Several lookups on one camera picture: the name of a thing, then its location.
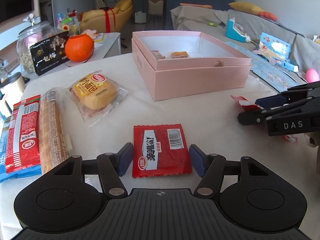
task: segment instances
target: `blue gripper pad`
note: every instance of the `blue gripper pad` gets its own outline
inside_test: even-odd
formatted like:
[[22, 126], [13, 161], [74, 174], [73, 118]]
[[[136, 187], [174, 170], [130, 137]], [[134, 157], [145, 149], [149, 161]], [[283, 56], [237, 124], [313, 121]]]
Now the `blue gripper pad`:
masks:
[[256, 105], [261, 106], [263, 108], [273, 108], [283, 106], [287, 104], [287, 99], [282, 95], [278, 94], [275, 96], [267, 97], [267, 98], [260, 98], [256, 100]]
[[126, 144], [120, 150], [120, 152], [122, 150], [124, 150], [124, 151], [120, 155], [119, 165], [116, 169], [116, 172], [119, 176], [123, 176], [126, 173], [128, 167], [133, 159], [133, 144], [132, 143], [130, 143], [130, 145]]
[[190, 145], [189, 147], [189, 156], [191, 160], [192, 166], [195, 168], [199, 177], [203, 178], [207, 169], [204, 166], [204, 157], [193, 147]]

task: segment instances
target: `pink box lid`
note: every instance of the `pink box lid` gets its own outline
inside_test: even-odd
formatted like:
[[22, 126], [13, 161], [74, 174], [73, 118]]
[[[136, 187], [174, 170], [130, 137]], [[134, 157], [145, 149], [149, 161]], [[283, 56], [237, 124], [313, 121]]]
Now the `pink box lid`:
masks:
[[[251, 59], [208, 34], [191, 31], [142, 31], [132, 33], [132, 39], [154, 70], [210, 67], [218, 60], [224, 66], [248, 66]], [[151, 50], [165, 54], [187, 51], [188, 58], [156, 59]]]

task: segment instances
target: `red ribbon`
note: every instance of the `red ribbon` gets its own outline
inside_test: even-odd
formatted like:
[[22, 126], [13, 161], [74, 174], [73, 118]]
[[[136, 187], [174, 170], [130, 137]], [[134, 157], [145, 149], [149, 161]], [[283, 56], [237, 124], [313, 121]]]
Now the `red ribbon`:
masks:
[[114, 22], [114, 26], [116, 28], [116, 15], [113, 11], [113, 8], [109, 8], [108, 10], [105, 10], [105, 17], [106, 17], [106, 33], [110, 33], [111, 30], [110, 30], [110, 20], [109, 20], [109, 14], [108, 14], [108, 11], [112, 11], [112, 14], [113, 14], [113, 22]]

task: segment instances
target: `red candy wrapper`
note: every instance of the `red candy wrapper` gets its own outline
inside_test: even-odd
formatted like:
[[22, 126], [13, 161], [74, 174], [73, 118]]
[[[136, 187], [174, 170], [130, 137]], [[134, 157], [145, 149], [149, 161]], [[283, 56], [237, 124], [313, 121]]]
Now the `red candy wrapper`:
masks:
[[[245, 112], [250, 112], [250, 111], [254, 111], [254, 110], [261, 110], [263, 109], [263, 107], [261, 106], [258, 106], [254, 103], [251, 103], [250, 101], [248, 101], [247, 99], [245, 99], [244, 97], [235, 97], [235, 96], [231, 96], [231, 98], [238, 102], [239, 105], [242, 107], [242, 109], [245, 111]], [[298, 138], [295, 137], [294, 135], [290, 135], [290, 134], [287, 134], [287, 135], [282, 135], [281, 138], [289, 143], [292, 143], [292, 144], [297, 144], [298, 143]]]
[[39, 102], [40, 95], [13, 106], [5, 155], [6, 173], [40, 164]]
[[181, 124], [133, 127], [132, 177], [192, 173]]
[[231, 98], [234, 101], [238, 102], [239, 105], [241, 105], [242, 109], [244, 111], [246, 111], [246, 112], [263, 109], [261, 106], [258, 106], [258, 105], [254, 104], [254, 103], [251, 103], [250, 101], [248, 101], [244, 97], [231, 96]]

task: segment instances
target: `white table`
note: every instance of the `white table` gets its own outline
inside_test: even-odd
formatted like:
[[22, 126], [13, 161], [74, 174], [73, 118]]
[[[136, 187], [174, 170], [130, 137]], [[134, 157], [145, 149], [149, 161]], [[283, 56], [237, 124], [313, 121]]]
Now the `white table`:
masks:
[[[293, 145], [280, 137], [269, 137], [262, 126], [241, 126], [237, 115], [241, 111], [230, 95], [244, 96], [254, 101], [274, 95], [263, 83], [248, 77], [244, 88], [225, 90], [183, 98], [154, 102], [135, 65], [132, 55], [125, 54], [89, 62], [49, 74], [32, 81], [23, 98], [43, 94], [52, 87], [68, 87], [97, 68], [103, 74], [130, 89], [129, 95], [110, 114], [87, 128], [70, 100], [64, 102], [65, 132], [70, 135], [74, 154], [92, 159], [105, 152], [117, 152], [126, 142], [132, 142], [134, 125], [181, 123], [188, 146], [198, 145], [205, 153], [218, 153], [227, 160], [239, 161], [248, 155], [276, 172], [299, 189], [306, 197], [308, 210], [300, 229], [312, 240], [320, 235], [320, 176], [316, 174], [316, 149], [306, 145], [303, 135]], [[13, 211], [17, 193], [36, 178], [9, 180], [0, 184], [0, 223], [3, 240], [11, 239], [20, 230]], [[225, 182], [235, 182], [226, 177]], [[140, 188], [191, 188], [200, 178], [190, 175], [133, 179], [132, 164], [121, 181], [128, 192]]]
[[[93, 54], [87, 62], [92, 62], [92, 61], [96, 61], [106, 57], [113, 57], [118, 55], [121, 55], [120, 33], [105, 33], [102, 41], [98, 41], [94, 43]], [[66, 65], [66, 63], [63, 63], [53, 68], [52, 70], [49, 70], [48, 72], [42, 74], [41, 76], [38, 76], [36, 73], [27, 73], [24, 70], [22, 70], [21, 73], [24, 77], [28, 77], [31, 80], [35, 80], [39, 77], [43, 77], [51, 73], [69, 68], [70, 66]], [[20, 69], [14, 70], [12, 73], [18, 72], [18, 71], [21, 71], [21, 70]]]

